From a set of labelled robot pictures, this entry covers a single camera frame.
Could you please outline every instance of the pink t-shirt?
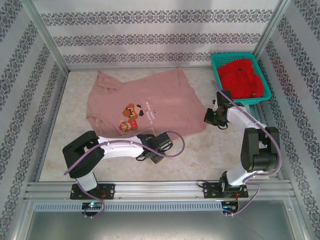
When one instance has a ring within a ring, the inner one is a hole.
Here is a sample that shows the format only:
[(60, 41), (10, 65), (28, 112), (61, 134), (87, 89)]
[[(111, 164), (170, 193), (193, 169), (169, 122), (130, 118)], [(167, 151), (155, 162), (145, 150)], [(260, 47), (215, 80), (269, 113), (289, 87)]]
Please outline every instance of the pink t-shirt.
[[(86, 118), (96, 134), (106, 138), (165, 131), (187, 137), (206, 128), (205, 114), (205, 107), (182, 68), (178, 68), (124, 83), (98, 72)], [(172, 140), (179, 138), (169, 136)]]

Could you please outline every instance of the teal plastic basket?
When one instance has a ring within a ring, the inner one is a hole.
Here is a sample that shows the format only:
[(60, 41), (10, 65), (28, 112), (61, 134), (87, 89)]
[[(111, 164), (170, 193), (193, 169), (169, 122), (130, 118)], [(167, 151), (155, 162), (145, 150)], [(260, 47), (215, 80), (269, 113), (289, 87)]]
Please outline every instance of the teal plastic basket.
[(261, 69), (258, 65), (258, 62), (255, 56), (250, 52), (230, 52), (230, 53), (220, 53), (212, 55), (211, 61), (213, 65), (213, 72), (216, 78), (216, 82), (218, 83), (221, 90), (223, 87), (221, 85), (221, 81), (218, 75), (218, 68), (223, 65), (226, 65), (234, 60), (238, 59), (250, 59), (253, 63), (254, 73), (259, 75), (263, 84), (263, 96), (262, 97), (255, 97), (255, 98), (242, 98), (242, 99), (233, 99), (235, 103), (242, 103), (243, 105), (254, 105), (260, 103), (262, 100), (268, 100), (271, 98), (272, 94), (264, 75), (261, 72)]

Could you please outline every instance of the patterned wallpaper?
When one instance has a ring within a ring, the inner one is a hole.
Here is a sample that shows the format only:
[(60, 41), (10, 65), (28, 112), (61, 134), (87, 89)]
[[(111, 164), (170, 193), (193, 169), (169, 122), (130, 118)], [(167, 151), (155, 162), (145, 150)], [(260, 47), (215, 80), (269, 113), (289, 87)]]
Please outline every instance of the patterned wallpaper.
[(68, 67), (209, 66), (251, 52), (278, 0), (36, 0)]
[(261, 106), (280, 130), (282, 171), (292, 180), (312, 239), (320, 239), (320, 3), (293, 0), (259, 64), (272, 91)]
[(0, 240), (44, 152), (65, 77), (19, 0), (0, 3)]

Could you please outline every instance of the metal base plate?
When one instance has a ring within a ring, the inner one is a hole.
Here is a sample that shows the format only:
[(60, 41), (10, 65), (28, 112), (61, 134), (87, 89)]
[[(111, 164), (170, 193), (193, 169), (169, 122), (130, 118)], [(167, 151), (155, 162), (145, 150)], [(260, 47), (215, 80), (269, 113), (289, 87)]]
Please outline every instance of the metal base plate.
[(218, 182), (205, 182), (202, 186), (205, 199), (236, 198), (236, 193), (238, 193), (239, 198), (249, 197), (246, 185), (241, 185), (238, 189), (230, 191), (217, 191), (220, 188)]
[[(102, 200), (113, 200), (115, 196), (115, 184), (99, 183), (98, 187), (90, 190), (88, 193), (92, 196)], [(71, 200), (90, 200), (91, 197), (84, 194), (78, 184), (73, 184), (70, 194)]]

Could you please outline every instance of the speckled floor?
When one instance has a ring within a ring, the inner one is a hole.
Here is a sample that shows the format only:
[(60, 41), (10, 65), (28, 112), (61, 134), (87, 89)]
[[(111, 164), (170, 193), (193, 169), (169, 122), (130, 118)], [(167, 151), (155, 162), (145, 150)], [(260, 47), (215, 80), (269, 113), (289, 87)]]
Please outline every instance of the speckled floor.
[[(206, 108), (212, 108), (216, 90), (211, 84), (213, 71), (208, 69), (183, 70), (196, 95)], [(137, 80), (159, 70), (108, 71), (120, 81)], [(40, 181), (70, 181), (63, 173), (67, 169), (62, 149), (68, 143), (92, 130), (86, 120), (87, 99), (97, 72), (71, 72), (57, 115)], [(159, 164), (150, 159), (143, 162), (130, 157), (101, 161), (93, 170), (98, 181), (188, 181), (218, 180), (221, 174), (240, 162), (242, 136), (230, 124), (227, 130), (208, 125), (202, 132), (185, 139), (185, 151), (175, 158), (164, 158)], [(167, 152), (172, 155), (181, 149), (175, 141)]]

